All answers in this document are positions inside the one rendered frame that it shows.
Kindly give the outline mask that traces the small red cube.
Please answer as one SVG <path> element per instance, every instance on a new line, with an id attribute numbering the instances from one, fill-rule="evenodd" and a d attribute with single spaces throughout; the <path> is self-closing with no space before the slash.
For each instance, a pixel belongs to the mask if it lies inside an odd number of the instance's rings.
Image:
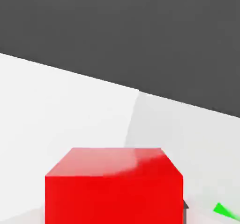
<path id="1" fill-rule="evenodd" d="M 45 176 L 45 224 L 183 224 L 183 176 L 160 148 L 72 148 Z"/>

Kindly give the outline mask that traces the small green cube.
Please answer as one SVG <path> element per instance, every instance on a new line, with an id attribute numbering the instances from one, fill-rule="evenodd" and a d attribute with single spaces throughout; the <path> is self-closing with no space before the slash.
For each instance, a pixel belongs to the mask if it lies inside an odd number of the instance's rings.
<path id="1" fill-rule="evenodd" d="M 232 218 L 234 220 L 240 221 L 240 216 L 233 213 L 231 210 L 227 209 L 225 206 L 223 206 L 220 202 L 218 202 L 214 209 L 214 212 L 219 213 L 221 215 L 224 215 L 226 217 Z"/>

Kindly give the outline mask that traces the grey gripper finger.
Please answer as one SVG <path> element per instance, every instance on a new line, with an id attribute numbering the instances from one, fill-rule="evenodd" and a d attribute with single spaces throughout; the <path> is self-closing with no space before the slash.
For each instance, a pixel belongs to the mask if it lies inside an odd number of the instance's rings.
<path id="1" fill-rule="evenodd" d="M 185 199 L 183 209 L 183 224 L 205 224 L 203 210 L 194 200 Z"/>

